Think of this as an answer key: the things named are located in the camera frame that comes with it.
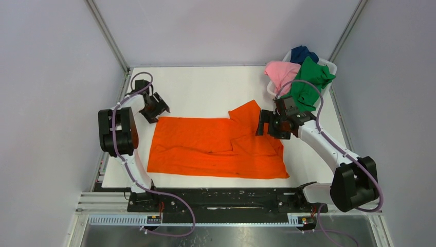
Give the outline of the orange t shirt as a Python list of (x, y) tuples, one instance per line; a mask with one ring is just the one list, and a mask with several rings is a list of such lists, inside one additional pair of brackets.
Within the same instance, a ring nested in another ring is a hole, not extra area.
[(147, 171), (189, 176), (287, 179), (284, 146), (257, 136), (260, 107), (251, 100), (228, 118), (162, 117), (152, 139)]

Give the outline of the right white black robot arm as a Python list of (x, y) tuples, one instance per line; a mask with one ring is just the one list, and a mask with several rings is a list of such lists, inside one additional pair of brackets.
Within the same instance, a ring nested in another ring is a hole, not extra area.
[(267, 134), (275, 139), (288, 140), (295, 136), (309, 145), (329, 166), (333, 173), (330, 183), (311, 182), (300, 186), (295, 197), (296, 208), (307, 212), (315, 203), (334, 204), (340, 211), (364, 211), (363, 205), (379, 200), (374, 211), (380, 210), (384, 197), (378, 184), (375, 161), (361, 157), (341, 146), (320, 125), (318, 116), (301, 111), (293, 97), (274, 99), (275, 109), (261, 110), (256, 135)]

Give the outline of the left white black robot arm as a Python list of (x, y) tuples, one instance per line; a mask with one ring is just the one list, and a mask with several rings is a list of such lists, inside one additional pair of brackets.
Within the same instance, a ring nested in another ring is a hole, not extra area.
[(152, 82), (140, 79), (134, 81), (133, 90), (114, 107), (98, 112), (100, 148), (120, 162), (129, 179), (131, 192), (145, 192), (139, 203), (146, 211), (156, 210), (160, 199), (151, 192), (154, 182), (138, 153), (139, 133), (135, 116), (139, 114), (148, 123), (156, 124), (158, 117), (169, 111), (169, 106), (154, 91)]

